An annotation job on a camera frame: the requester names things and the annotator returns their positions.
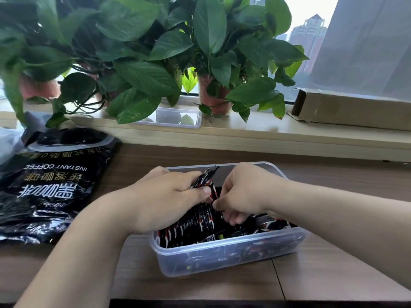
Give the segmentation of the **grey curtain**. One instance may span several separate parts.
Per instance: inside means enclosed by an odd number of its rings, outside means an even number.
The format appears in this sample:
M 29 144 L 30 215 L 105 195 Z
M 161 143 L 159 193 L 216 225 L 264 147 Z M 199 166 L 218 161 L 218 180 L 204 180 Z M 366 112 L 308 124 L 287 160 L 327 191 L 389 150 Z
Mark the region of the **grey curtain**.
M 411 0 L 338 0 L 307 87 L 411 101 Z

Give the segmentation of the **clear plastic bag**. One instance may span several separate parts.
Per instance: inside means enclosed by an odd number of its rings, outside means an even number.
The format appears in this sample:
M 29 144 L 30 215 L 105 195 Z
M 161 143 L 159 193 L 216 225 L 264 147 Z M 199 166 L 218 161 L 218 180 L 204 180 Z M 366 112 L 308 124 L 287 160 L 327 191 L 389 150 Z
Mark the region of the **clear plastic bag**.
M 24 148 L 23 130 L 0 127 L 0 166 Z

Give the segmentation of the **clear plastic lid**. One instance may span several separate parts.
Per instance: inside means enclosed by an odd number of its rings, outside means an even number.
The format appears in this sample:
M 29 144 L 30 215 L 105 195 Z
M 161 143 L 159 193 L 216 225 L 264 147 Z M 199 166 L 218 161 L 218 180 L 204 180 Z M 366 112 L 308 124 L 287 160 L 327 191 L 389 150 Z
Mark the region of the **clear plastic lid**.
M 198 129 L 202 124 L 200 110 L 157 108 L 150 116 L 133 124 Z

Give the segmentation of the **large black coffee bag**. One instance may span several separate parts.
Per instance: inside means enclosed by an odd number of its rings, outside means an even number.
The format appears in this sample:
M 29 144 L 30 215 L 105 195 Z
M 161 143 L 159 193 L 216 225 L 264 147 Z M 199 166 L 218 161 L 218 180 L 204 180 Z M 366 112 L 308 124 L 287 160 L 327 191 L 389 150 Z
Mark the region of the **large black coffee bag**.
M 0 244 L 55 245 L 90 197 L 121 141 L 89 129 L 49 129 L 0 166 Z

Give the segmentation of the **light wooden window ledge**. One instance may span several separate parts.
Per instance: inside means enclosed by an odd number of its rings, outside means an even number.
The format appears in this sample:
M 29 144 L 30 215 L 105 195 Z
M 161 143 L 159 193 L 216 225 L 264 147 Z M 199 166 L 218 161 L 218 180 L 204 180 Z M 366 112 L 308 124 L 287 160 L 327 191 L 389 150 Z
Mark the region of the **light wooden window ledge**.
M 234 113 L 203 117 L 198 129 L 142 124 L 118 125 L 105 112 L 75 115 L 63 128 L 84 126 L 124 143 L 212 150 L 248 151 L 411 163 L 411 132 L 298 122 L 289 115 L 251 112 L 248 123 Z

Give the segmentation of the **large green leafy plant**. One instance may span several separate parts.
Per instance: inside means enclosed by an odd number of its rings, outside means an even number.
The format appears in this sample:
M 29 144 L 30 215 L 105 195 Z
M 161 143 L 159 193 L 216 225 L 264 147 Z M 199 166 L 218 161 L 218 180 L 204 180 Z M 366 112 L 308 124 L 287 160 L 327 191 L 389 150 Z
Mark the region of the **large green leafy plant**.
M 69 115 L 106 112 L 118 124 L 150 116 L 181 93 L 177 62 L 150 60 L 166 33 L 171 0 L 0 0 L 0 79 L 16 118 L 24 103 L 50 103 L 46 126 Z M 23 99 L 21 74 L 57 80 L 61 95 Z

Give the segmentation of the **person's left hand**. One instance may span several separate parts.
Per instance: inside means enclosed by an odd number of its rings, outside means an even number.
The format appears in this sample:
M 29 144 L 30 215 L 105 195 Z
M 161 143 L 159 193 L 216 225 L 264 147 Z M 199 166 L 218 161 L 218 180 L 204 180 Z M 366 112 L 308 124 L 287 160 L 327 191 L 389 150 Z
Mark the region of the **person's left hand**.
M 190 189 L 199 171 L 170 172 L 157 167 L 118 191 L 129 233 L 148 233 L 177 222 L 195 204 L 184 204 L 180 192 Z

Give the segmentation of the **clear plastic container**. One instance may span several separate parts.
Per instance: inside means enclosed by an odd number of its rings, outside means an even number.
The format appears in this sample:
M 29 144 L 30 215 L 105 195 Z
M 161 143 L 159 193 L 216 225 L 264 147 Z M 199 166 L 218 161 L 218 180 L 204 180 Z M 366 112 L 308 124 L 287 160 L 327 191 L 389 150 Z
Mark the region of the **clear plastic container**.
M 291 254 L 310 234 L 297 226 L 177 248 L 162 248 L 154 243 L 154 232 L 150 237 L 150 246 L 157 255 L 161 272 L 167 277 L 196 274 Z

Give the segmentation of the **person's left forearm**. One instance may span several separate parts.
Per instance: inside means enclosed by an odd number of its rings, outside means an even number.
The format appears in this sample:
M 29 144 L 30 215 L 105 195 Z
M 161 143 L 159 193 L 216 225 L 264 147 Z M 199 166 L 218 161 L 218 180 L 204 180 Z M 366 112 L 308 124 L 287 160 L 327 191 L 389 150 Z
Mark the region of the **person's left forearm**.
M 133 232 L 129 199 L 127 187 L 82 211 L 13 308 L 109 308 L 121 250 Z

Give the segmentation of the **reddish plant pot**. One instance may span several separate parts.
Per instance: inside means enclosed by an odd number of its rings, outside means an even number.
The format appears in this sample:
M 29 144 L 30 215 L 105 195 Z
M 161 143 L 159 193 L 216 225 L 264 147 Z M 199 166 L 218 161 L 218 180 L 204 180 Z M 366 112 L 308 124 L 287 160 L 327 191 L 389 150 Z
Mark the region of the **reddish plant pot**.
M 219 88 L 218 96 L 208 95 L 207 87 L 213 81 L 213 77 L 198 76 L 198 98 L 201 104 L 208 106 L 214 117 L 224 118 L 231 113 L 232 103 L 225 100 L 225 97 L 231 92 L 231 89 L 224 87 Z

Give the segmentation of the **long cardboard box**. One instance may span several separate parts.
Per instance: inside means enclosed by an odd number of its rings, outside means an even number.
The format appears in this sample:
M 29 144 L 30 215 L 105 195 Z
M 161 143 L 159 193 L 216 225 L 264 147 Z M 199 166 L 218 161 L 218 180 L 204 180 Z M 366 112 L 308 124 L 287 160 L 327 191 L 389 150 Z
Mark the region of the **long cardboard box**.
M 298 88 L 288 114 L 297 121 L 411 131 L 411 101 Z

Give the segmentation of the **pile of black coffee sachets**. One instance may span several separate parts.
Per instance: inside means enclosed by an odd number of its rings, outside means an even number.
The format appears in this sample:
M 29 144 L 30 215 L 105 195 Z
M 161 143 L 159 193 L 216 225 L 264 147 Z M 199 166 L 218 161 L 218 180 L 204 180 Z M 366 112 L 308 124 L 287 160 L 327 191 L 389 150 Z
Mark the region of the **pile of black coffee sachets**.
M 177 248 L 296 227 L 293 223 L 267 214 L 250 215 L 242 224 L 231 226 L 224 220 L 223 212 L 213 209 L 211 203 L 200 203 L 178 222 L 154 232 L 154 243 L 162 248 Z

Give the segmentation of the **person's right hand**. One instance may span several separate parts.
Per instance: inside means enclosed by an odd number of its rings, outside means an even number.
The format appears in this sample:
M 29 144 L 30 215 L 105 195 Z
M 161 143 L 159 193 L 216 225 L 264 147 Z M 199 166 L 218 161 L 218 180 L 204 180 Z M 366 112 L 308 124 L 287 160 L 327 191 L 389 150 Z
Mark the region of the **person's right hand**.
M 250 215 L 267 213 L 274 207 L 275 195 L 289 181 L 274 175 L 254 164 L 241 162 L 234 167 L 225 179 L 223 186 L 233 186 L 234 209 L 223 212 L 223 218 L 230 225 L 239 225 Z

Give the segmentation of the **pink plant pot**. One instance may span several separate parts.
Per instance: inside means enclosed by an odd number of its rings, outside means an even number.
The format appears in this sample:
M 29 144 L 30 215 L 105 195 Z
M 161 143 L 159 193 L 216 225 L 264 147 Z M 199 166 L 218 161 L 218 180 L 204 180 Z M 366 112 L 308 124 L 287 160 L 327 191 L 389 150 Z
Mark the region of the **pink plant pot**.
M 58 98 L 61 95 L 60 85 L 57 80 L 39 82 L 26 74 L 21 74 L 19 90 L 23 99 L 39 96 L 46 99 Z

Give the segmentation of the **black sachet bundle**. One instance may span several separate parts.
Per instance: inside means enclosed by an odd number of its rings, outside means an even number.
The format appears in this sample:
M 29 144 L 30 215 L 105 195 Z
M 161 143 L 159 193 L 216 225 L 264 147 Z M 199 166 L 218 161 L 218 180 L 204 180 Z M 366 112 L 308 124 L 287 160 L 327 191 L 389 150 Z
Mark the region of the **black sachet bundle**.
M 210 199 L 215 201 L 218 198 L 217 190 L 215 184 L 213 183 L 213 176 L 219 170 L 220 166 L 209 167 L 202 175 L 198 176 L 196 180 L 190 186 L 193 188 L 202 188 L 204 186 L 209 186 L 211 189 Z

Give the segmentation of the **person's right forearm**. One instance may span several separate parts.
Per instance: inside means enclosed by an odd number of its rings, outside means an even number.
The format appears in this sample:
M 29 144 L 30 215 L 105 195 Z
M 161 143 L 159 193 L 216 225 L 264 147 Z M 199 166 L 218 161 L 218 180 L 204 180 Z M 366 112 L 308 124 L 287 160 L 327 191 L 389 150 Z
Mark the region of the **person's right forearm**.
M 411 202 L 284 181 L 261 206 L 411 290 Z

